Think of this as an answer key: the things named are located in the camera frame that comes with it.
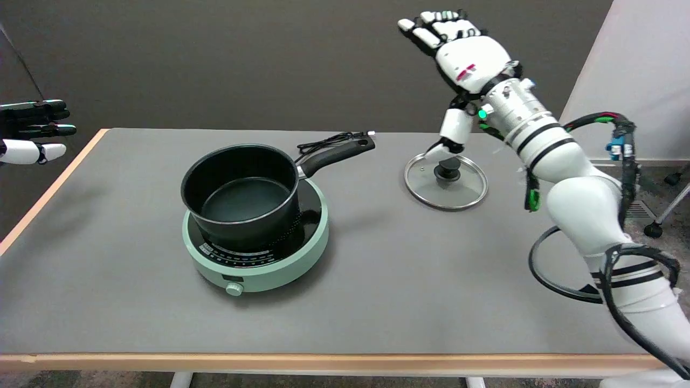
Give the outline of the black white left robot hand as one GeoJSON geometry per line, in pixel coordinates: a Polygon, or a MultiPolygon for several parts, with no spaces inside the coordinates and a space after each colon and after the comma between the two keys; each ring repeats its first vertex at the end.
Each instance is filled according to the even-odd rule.
{"type": "Polygon", "coordinates": [[[62,157],[67,152],[64,143],[35,140],[76,134],[74,125],[59,123],[70,115],[61,99],[2,104],[2,164],[44,165],[62,157]]]}

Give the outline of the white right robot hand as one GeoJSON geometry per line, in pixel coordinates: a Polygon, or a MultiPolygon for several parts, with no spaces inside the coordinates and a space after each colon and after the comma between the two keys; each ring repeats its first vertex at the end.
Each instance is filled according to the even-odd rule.
{"type": "Polygon", "coordinates": [[[439,139],[424,153],[429,161],[459,155],[480,116],[476,101],[511,61],[508,52],[488,32],[468,20],[464,10],[424,11],[413,19],[400,19],[399,31],[434,65],[455,92],[439,128],[439,139]]]}

